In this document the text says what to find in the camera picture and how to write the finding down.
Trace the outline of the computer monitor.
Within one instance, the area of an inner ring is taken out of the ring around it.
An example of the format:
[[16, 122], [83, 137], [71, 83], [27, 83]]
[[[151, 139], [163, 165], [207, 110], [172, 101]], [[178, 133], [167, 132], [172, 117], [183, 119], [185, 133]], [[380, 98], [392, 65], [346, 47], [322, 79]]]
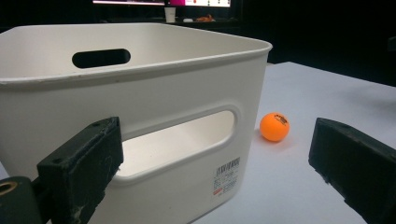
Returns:
[[92, 0], [94, 4], [169, 7], [230, 7], [233, 0]]

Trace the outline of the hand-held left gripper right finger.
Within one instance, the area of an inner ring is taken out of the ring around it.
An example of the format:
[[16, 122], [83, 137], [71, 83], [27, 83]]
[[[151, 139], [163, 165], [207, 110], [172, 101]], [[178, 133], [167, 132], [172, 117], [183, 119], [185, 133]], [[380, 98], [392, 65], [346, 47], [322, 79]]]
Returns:
[[318, 118], [308, 162], [368, 224], [396, 224], [396, 149]]

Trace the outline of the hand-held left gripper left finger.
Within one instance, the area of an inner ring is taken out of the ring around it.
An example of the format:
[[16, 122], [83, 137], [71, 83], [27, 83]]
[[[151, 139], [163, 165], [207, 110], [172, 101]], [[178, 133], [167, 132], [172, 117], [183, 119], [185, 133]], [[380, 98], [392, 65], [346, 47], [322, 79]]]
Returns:
[[120, 119], [96, 121], [37, 165], [54, 201], [52, 224], [87, 224], [123, 163]]

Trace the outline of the orange ping pong ball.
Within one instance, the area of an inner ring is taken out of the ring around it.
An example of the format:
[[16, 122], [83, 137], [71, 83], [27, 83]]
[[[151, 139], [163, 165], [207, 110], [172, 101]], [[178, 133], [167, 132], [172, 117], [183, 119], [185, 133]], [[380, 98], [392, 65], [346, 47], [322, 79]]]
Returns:
[[288, 135], [289, 131], [290, 122], [281, 113], [269, 113], [261, 119], [260, 133], [268, 141], [279, 142]]

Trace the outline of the white paper cup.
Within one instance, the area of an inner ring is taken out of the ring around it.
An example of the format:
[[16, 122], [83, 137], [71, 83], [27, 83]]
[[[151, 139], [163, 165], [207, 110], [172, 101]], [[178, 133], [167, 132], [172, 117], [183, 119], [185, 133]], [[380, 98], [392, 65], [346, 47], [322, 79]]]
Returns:
[[176, 21], [176, 9], [174, 7], [166, 7], [164, 9], [165, 20], [168, 23], [172, 23]]

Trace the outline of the white plastic storage bin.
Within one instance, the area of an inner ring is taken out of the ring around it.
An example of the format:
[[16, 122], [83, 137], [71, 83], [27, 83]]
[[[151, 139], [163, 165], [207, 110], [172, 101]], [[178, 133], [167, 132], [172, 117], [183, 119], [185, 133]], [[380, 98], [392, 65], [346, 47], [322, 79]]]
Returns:
[[0, 34], [0, 162], [37, 164], [100, 119], [124, 161], [92, 224], [189, 224], [230, 200], [248, 161], [270, 44], [160, 23]]

